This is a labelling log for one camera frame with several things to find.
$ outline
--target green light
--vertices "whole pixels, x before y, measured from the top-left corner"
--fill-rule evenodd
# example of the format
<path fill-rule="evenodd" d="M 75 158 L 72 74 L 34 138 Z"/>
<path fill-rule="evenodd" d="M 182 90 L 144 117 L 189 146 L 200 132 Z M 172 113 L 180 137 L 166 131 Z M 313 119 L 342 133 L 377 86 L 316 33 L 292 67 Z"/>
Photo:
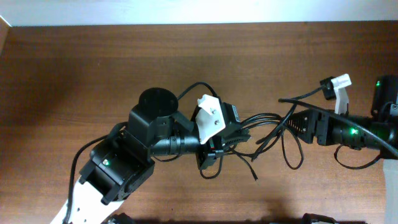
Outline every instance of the green light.
<path fill-rule="evenodd" d="M 354 128 L 351 128 L 351 134 L 358 134 L 358 130 L 354 129 Z"/>

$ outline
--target white robot part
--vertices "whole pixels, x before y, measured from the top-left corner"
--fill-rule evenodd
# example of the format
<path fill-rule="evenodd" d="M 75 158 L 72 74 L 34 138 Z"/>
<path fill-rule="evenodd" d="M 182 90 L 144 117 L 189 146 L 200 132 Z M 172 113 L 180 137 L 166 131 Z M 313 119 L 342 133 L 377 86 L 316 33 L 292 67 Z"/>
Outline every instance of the white robot part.
<path fill-rule="evenodd" d="M 225 121 L 218 98 L 204 94 L 198 99 L 198 106 L 201 108 L 196 116 L 199 129 L 200 144 L 205 144 L 225 128 Z"/>
<path fill-rule="evenodd" d="M 348 74 L 340 75 L 331 80 L 333 84 L 333 89 L 336 93 L 336 106 L 335 113 L 336 114 L 344 114 L 348 110 L 348 95 L 346 91 L 346 87 L 351 85 L 351 80 L 349 79 Z"/>
<path fill-rule="evenodd" d="M 84 184 L 76 182 L 73 188 L 72 212 L 68 223 L 73 224 L 99 224 L 117 210 L 124 201 L 111 202 L 104 205 L 101 202 L 103 195 L 97 191 L 89 182 Z M 67 213 L 67 203 L 65 202 L 57 216 L 51 224 L 62 224 Z"/>

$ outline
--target wooden table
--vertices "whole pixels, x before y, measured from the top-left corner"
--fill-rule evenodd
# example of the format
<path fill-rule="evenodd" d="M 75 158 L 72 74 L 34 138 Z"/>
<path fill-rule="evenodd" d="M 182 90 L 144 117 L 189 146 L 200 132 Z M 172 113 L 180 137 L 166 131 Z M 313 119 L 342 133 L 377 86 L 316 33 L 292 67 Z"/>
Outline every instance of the wooden table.
<path fill-rule="evenodd" d="M 376 77 L 397 74 L 397 40 L 396 22 L 13 27 L 0 57 L 0 220 L 49 223 L 67 198 L 76 151 L 126 121 L 145 89 L 159 86 L 177 95 L 205 81 L 247 118 L 284 114 L 290 105 L 278 98 L 349 73 L 350 111 L 369 116 Z M 204 93 L 203 87 L 190 92 L 180 110 L 190 116 Z M 321 93 L 305 101 L 323 108 L 335 103 Z M 259 139 L 270 130 L 255 129 L 252 136 Z M 254 141 L 238 149 L 252 152 Z M 298 163 L 291 136 L 286 145 L 291 163 Z M 236 156 L 224 160 L 215 180 L 200 177 L 194 155 L 157 162 L 154 175 L 118 213 L 134 219 L 269 221 L 308 212 L 383 222 L 382 162 L 348 170 L 335 162 L 335 146 L 303 148 L 299 170 L 286 166 L 280 143 L 261 155 L 252 164 L 258 181 Z M 347 149 L 341 159 L 360 165 L 376 154 Z"/>

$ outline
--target robotic hand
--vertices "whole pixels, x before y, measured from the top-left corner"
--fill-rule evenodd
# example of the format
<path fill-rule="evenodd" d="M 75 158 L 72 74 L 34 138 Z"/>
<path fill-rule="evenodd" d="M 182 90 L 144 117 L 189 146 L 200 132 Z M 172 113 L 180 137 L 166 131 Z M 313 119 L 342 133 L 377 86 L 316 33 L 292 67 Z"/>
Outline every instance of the robotic hand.
<path fill-rule="evenodd" d="M 153 174 L 155 162 L 152 157 L 160 162 L 168 162 L 184 154 L 195 153 L 201 176 L 213 179 L 221 172 L 223 157 L 237 155 L 249 166 L 256 180 L 256 173 L 244 157 L 253 161 L 281 139 L 287 165 L 291 169 L 298 169 L 303 162 L 299 138 L 310 144 L 316 136 L 322 146 L 341 144 L 353 149 L 370 147 L 380 150 L 378 158 L 359 168 L 370 166 L 380 158 L 397 159 L 398 78 L 382 77 L 377 81 L 373 117 L 365 118 L 348 114 L 348 96 L 344 87 L 350 85 L 351 81 L 347 77 L 331 77 L 323 80 L 320 88 L 306 95 L 280 99 L 280 102 L 293 103 L 285 117 L 261 113 L 242 122 L 236 107 L 222 102 L 207 83 L 198 82 L 179 97 L 163 88 L 148 89 L 130 111 L 127 122 L 115 125 L 108 135 L 89 142 L 78 151 L 72 163 L 68 200 L 52 223 L 101 223 Z M 197 85 L 205 85 L 213 96 L 203 95 L 191 119 L 188 119 L 178 111 L 178 101 Z M 335 113 L 299 101 L 320 90 L 323 90 L 327 99 L 337 98 Z M 297 105 L 309 110 L 294 113 Z M 254 153 L 235 150 L 237 144 L 251 137 L 250 129 L 266 124 L 277 126 L 257 141 L 260 146 Z M 285 156 L 285 130 L 292 133 L 302 155 L 297 167 L 292 167 Z M 73 187 L 78 156 L 97 142 L 100 143 L 91 151 L 90 160 L 80 171 L 81 177 Z M 335 153 L 336 160 L 339 148 Z M 169 155 L 175 157 L 166 160 L 157 158 Z M 205 176 L 202 171 L 212 166 L 217 159 L 220 160 L 218 172 L 214 176 Z"/>

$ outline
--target white wall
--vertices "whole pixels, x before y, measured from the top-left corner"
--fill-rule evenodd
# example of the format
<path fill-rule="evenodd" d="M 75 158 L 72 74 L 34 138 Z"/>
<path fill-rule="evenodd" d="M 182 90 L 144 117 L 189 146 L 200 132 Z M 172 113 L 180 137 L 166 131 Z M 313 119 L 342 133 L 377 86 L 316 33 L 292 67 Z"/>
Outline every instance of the white wall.
<path fill-rule="evenodd" d="M 0 0 L 12 26 L 397 20 L 397 0 Z"/>

